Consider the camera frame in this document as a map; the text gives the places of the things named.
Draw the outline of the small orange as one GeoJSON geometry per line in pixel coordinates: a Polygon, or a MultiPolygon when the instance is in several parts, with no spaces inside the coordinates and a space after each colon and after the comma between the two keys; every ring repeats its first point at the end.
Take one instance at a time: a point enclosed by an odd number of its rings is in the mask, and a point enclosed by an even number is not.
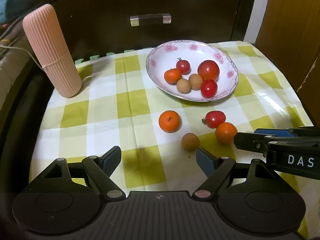
{"type": "Polygon", "coordinates": [[[182,78],[182,73],[177,68],[167,70],[164,73],[164,79],[170,85],[176,84],[178,80],[180,80],[181,78],[182,78]]]}
{"type": "Polygon", "coordinates": [[[174,133],[180,127],[180,116],[175,111],[164,111],[158,120],[160,128],[167,133],[174,133]]]}
{"type": "Polygon", "coordinates": [[[216,128],[215,136],[222,144],[229,145],[233,143],[237,132],[238,130],[233,124],[230,122],[223,122],[216,128]]]}

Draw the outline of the tan longan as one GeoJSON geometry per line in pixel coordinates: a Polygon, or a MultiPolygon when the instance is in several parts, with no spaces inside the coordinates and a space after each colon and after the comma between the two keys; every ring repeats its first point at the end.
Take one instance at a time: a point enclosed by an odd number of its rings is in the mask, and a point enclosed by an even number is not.
{"type": "Polygon", "coordinates": [[[203,79],[199,74],[191,74],[191,76],[188,78],[188,81],[190,82],[193,90],[199,90],[203,83],[203,79]]]}
{"type": "Polygon", "coordinates": [[[181,144],[185,151],[193,152],[199,148],[200,140],[195,134],[187,133],[182,137],[181,144]]]}

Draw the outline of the large red tomato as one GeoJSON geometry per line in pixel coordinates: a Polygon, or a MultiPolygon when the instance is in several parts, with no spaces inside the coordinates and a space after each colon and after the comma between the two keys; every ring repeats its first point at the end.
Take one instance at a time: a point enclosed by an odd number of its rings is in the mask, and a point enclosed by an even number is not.
{"type": "Polygon", "coordinates": [[[203,80],[217,81],[220,74],[220,69],[217,63],[213,60],[206,60],[199,64],[197,73],[203,80]]]}

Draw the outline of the tan longan fruit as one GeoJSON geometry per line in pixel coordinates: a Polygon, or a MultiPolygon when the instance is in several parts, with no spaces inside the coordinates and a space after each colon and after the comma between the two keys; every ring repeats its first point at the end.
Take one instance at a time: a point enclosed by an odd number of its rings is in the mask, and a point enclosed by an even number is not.
{"type": "Polygon", "coordinates": [[[181,94],[187,94],[191,91],[191,83],[189,80],[180,79],[176,84],[177,90],[181,94]]]}

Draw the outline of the cherry tomato with stem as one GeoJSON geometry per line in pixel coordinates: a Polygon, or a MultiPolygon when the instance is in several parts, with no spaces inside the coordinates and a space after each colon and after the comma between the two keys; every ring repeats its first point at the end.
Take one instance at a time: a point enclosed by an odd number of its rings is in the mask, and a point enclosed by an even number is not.
{"type": "Polygon", "coordinates": [[[178,58],[178,61],[176,62],[176,68],[180,70],[183,75],[186,75],[190,72],[190,63],[187,60],[178,58]]]}

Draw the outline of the green checkered tablecloth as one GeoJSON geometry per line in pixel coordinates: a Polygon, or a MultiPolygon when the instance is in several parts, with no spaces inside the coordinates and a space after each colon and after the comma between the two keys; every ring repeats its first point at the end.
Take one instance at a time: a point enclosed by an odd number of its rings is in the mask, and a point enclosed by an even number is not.
{"type": "Polygon", "coordinates": [[[185,133],[196,134],[205,149],[249,161],[252,153],[219,143],[201,116],[221,110],[241,132],[256,128],[296,128],[311,120],[284,75],[246,42],[216,44],[235,63],[239,84],[218,102],[189,102],[163,92],[149,78],[148,49],[106,56],[78,65],[84,90],[65,99],[53,92],[37,138],[30,175],[35,178],[58,157],[77,162],[118,145],[123,153],[113,180],[125,191],[191,190],[204,180],[195,156],[181,148],[185,133]],[[180,127],[163,131],[159,116],[175,111],[180,127]]]}

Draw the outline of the brown wooden cabinet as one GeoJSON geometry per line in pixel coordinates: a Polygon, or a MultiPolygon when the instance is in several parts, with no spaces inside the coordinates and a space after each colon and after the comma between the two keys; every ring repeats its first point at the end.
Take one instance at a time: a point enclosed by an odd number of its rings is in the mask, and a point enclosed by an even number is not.
{"type": "Polygon", "coordinates": [[[319,0],[268,0],[256,46],[305,105],[319,100],[318,85],[301,91],[319,54],[319,0]]]}

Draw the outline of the white floral porcelain plate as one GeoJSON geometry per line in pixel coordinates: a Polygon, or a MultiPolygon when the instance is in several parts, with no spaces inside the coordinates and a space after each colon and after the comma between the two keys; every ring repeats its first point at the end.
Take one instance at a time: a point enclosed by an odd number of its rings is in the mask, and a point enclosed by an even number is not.
{"type": "Polygon", "coordinates": [[[231,58],[221,49],[210,44],[191,40],[178,40],[163,43],[148,54],[146,58],[146,72],[153,83],[164,92],[193,102],[218,101],[230,96],[239,82],[239,72],[231,58]],[[180,93],[176,85],[170,85],[165,81],[164,73],[176,67],[180,60],[190,63],[189,73],[182,75],[188,79],[196,74],[199,65],[206,60],[217,63],[220,74],[217,77],[217,92],[212,98],[205,98],[200,90],[191,90],[187,94],[180,93]]]}

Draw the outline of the grey mattress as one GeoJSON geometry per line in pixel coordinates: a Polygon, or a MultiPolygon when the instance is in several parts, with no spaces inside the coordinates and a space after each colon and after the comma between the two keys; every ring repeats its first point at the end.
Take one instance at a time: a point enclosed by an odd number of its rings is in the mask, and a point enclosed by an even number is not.
{"type": "Polygon", "coordinates": [[[27,64],[33,50],[22,21],[18,18],[1,34],[1,108],[14,100],[30,70],[27,64]]]}

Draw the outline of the dark wooden nightstand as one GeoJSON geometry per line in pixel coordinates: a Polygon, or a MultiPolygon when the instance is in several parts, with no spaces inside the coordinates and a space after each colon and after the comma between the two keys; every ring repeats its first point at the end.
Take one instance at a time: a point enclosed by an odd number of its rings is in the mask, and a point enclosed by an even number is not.
{"type": "Polygon", "coordinates": [[[33,0],[51,4],[74,59],[173,40],[242,41],[254,0],[33,0]],[[170,24],[132,27],[130,16],[170,14],[170,24]]]}

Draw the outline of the pink ribbed cylinder case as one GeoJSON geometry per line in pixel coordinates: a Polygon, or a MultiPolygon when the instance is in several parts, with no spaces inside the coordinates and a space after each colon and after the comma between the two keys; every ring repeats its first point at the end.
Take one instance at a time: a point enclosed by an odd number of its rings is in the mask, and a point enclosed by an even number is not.
{"type": "Polygon", "coordinates": [[[81,89],[82,81],[53,6],[45,4],[26,15],[23,29],[42,69],[57,92],[65,98],[75,96],[81,89]]]}

